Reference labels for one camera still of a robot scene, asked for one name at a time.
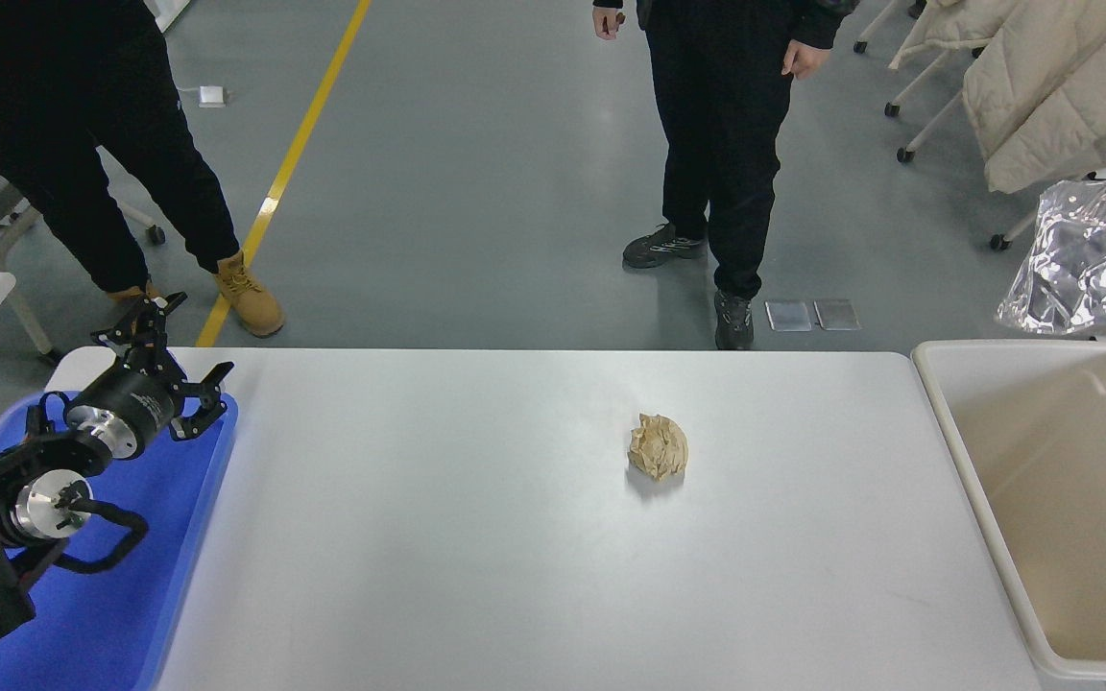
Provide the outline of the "person's left hand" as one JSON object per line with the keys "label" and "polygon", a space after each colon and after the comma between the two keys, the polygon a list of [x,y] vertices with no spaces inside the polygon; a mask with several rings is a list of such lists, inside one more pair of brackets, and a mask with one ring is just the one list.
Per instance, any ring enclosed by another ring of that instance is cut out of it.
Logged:
{"label": "person's left hand", "polygon": [[806,80],[830,61],[830,49],[813,48],[799,40],[790,40],[782,57],[781,74],[786,78]]}

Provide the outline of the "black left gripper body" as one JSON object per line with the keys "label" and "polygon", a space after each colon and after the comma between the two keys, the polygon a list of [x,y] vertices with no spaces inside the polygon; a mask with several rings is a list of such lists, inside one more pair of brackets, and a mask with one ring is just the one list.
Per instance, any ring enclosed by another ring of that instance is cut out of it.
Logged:
{"label": "black left gripper body", "polygon": [[111,368],[83,390],[83,430],[108,447],[145,447],[176,413],[173,390],[157,377]]}

